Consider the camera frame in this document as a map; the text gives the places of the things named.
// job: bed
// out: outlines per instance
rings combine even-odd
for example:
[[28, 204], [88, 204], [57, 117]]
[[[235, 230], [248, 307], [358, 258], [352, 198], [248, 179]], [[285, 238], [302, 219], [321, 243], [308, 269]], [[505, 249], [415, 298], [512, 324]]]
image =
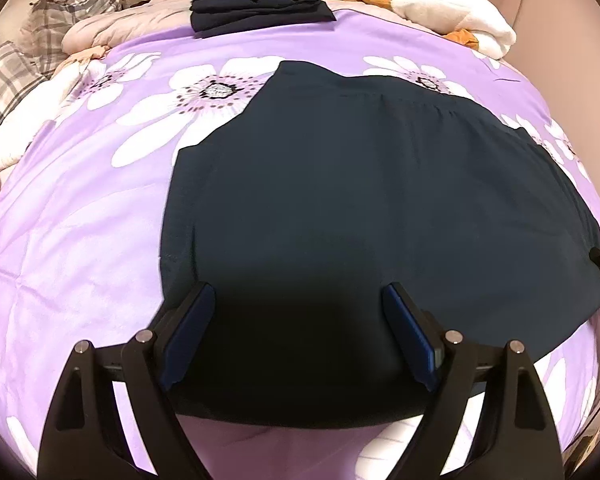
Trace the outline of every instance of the bed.
[[[187, 0], [154, 4], [159, 2], [179, 10], [187, 5]], [[577, 132], [554, 113], [560, 106], [552, 103], [550, 110], [521, 74], [526, 71], [516, 48], [528, 45], [523, 36], [506, 57], [511, 66], [376, 10], [336, 7], [333, 24], [200, 41], [191, 39], [190, 26], [170, 23], [165, 30], [124, 37], [128, 41], [81, 71], [71, 92], [61, 94], [54, 117], [40, 117], [42, 126], [22, 159], [4, 168], [9, 174], [1, 178], [0, 190], [0, 434], [32, 471], [46, 407], [74, 343], [125, 341], [160, 305], [160, 226], [183, 131], [195, 124], [210, 132], [233, 116], [170, 115], [174, 108], [165, 96], [182, 88], [185, 73], [266, 76], [289, 59], [345, 76], [405, 77], [412, 71], [431, 76], [507, 126], [524, 128], [574, 183], [600, 225], [596, 178], [575, 153], [586, 140], [574, 137]], [[512, 21], [524, 30], [525, 1], [520, 10], [515, 7]], [[122, 8], [116, 12], [128, 15]], [[92, 40], [98, 34], [124, 36], [115, 29], [123, 21], [99, 32], [84, 32], [84, 22], [70, 36], [83, 40], [77, 31]], [[89, 46], [77, 44], [67, 53]], [[600, 402], [600, 310], [540, 358], [536, 369], [566, 450]], [[152, 470], [124, 388], [116, 398], [134, 459]], [[481, 399], [467, 406], [446, 470], [464, 463]], [[348, 430], [238, 426], [191, 416], [180, 421], [217, 479], [273, 479], [293, 471], [297, 479], [377, 480], [394, 466], [419, 418]], [[273, 461], [272, 446], [281, 450]]]

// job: white flower print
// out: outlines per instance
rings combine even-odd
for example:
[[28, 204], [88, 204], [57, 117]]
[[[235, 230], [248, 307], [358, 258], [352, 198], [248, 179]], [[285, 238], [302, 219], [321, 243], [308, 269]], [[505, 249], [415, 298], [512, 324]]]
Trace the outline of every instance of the white flower print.
[[573, 177], [570, 171], [564, 167], [564, 159], [560, 156], [558, 150], [554, 148], [551, 142], [549, 142], [548, 140], [544, 140], [542, 136], [538, 133], [538, 130], [536, 130], [529, 121], [523, 119], [519, 115], [516, 115], [515, 121], [504, 114], [502, 114], [500, 117], [502, 119], [502, 122], [505, 123], [509, 128], [524, 128], [538, 145], [542, 146], [545, 150], [547, 150], [549, 155], [551, 155], [551, 158], [555, 161], [556, 164], [558, 164], [560, 169], [564, 171], [564, 174], [569, 177], [569, 180], [571, 180], [573, 185], [575, 187], [578, 187], [576, 184], [576, 179]]
[[109, 68], [95, 59], [87, 67], [82, 82], [69, 96], [66, 105], [56, 118], [61, 124], [87, 103], [87, 110], [97, 110], [115, 101], [124, 89], [124, 83], [140, 79], [160, 57], [160, 52], [127, 54]]
[[481, 52], [478, 52], [477, 50], [471, 49], [471, 52], [474, 53], [474, 56], [477, 57], [478, 59], [488, 59], [489, 62], [491, 63], [491, 66], [493, 66], [496, 70], [500, 68], [500, 62], [493, 59], [492, 57], [489, 57]]
[[22, 424], [15, 416], [7, 417], [7, 426], [9, 427], [9, 431], [16, 446], [18, 446], [18, 451], [20, 452], [20, 456], [24, 460], [24, 463], [29, 467], [31, 472], [35, 474], [38, 469], [38, 452], [36, 451], [36, 448], [33, 447]]
[[401, 56], [394, 56], [393, 60], [376, 56], [366, 56], [363, 59], [375, 67], [367, 68], [363, 75], [392, 75], [436, 92], [453, 94], [475, 101], [466, 88], [461, 84], [446, 80], [445, 73], [435, 66], [417, 66], [411, 59]]
[[551, 134], [552, 137], [554, 137], [556, 145], [558, 146], [558, 148], [560, 148], [564, 156], [569, 160], [575, 159], [576, 166], [578, 167], [578, 170], [580, 171], [582, 176], [586, 178], [589, 182], [591, 182], [589, 173], [587, 173], [587, 170], [585, 170], [584, 168], [584, 164], [581, 162], [581, 160], [576, 155], [576, 152], [573, 150], [573, 146], [569, 142], [569, 139], [564, 133], [564, 130], [560, 127], [560, 124], [555, 122], [555, 120], [551, 119], [551, 124], [545, 124], [544, 128]]
[[505, 114], [502, 114], [500, 117], [502, 118], [502, 122], [504, 122], [509, 128], [516, 129], [522, 127], [537, 144], [542, 144], [542, 137], [538, 133], [538, 130], [536, 130], [534, 126], [526, 119], [523, 119], [519, 115], [516, 115], [515, 121], [510, 117], [507, 117]]
[[195, 146], [241, 113], [282, 60], [279, 56], [230, 59], [219, 73], [210, 64], [178, 70], [169, 81], [171, 92], [142, 99], [116, 121], [136, 126], [161, 118], [129, 137], [111, 164], [127, 166], [163, 147], [186, 127], [173, 152], [175, 164], [181, 148]]

